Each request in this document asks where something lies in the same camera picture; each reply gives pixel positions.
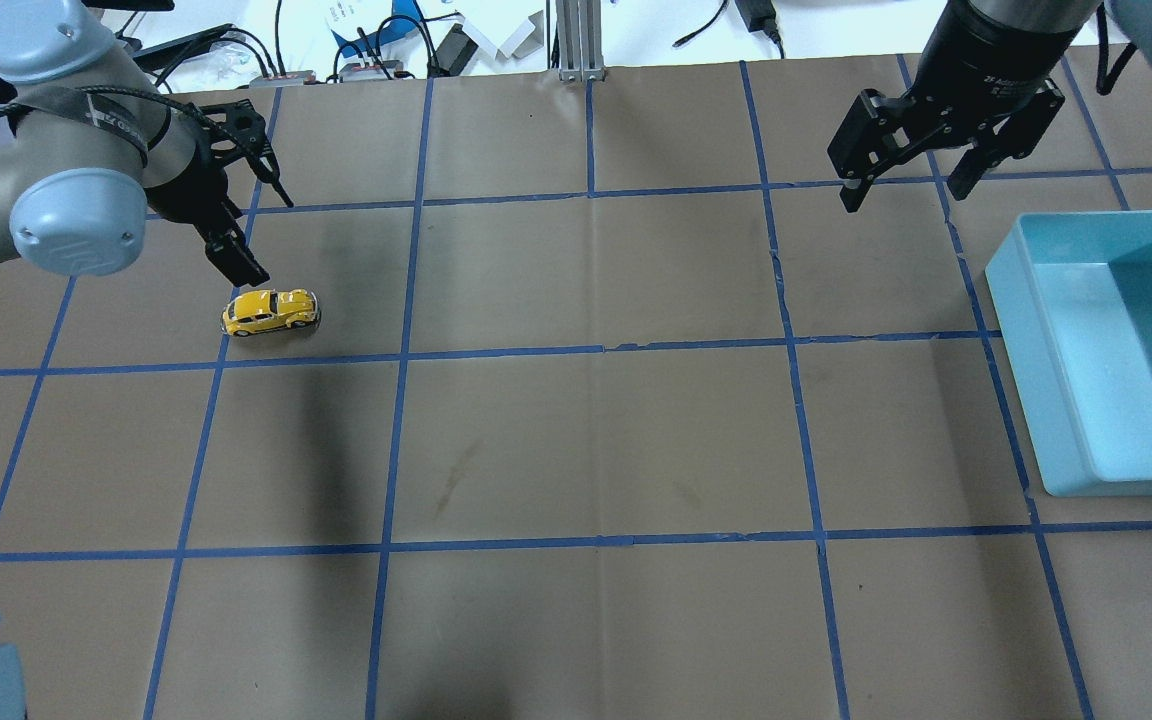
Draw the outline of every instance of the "gray robot arm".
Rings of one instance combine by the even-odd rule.
[[[948,0],[914,85],[900,97],[861,91],[829,143],[847,211],[861,207],[874,179],[927,150],[972,146],[948,179],[957,200],[988,169],[1033,152],[1064,105],[1052,68],[1097,6]],[[1108,8],[1152,65],[1152,0],[1111,0]]]
[[[247,156],[291,204],[250,103],[196,109],[164,99],[78,0],[1,0],[0,76],[20,93],[0,109],[15,120],[15,141],[0,149],[0,263],[24,256],[61,274],[118,272],[141,255],[152,206],[195,225],[234,286],[270,278],[248,250],[223,174]],[[207,109],[230,116],[217,122]],[[220,141],[236,150],[212,151]]]

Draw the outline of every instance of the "metal post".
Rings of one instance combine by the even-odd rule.
[[[558,77],[590,82],[605,74],[599,0],[558,0]]]

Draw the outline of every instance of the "table surface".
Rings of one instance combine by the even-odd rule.
[[[848,215],[823,147],[912,62],[252,92],[312,331],[221,338],[162,220],[0,265],[31,717],[1152,717],[1152,498],[1043,492],[983,278],[1023,211],[1152,209],[1152,73],[1071,51],[1032,158]]]

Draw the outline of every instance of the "plastic bin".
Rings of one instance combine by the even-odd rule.
[[[1152,495],[1152,211],[1021,215],[986,274],[1043,486]]]

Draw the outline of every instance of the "toy car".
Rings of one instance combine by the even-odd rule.
[[[319,300],[308,290],[244,291],[220,313],[221,328],[235,338],[303,328],[318,321]]]

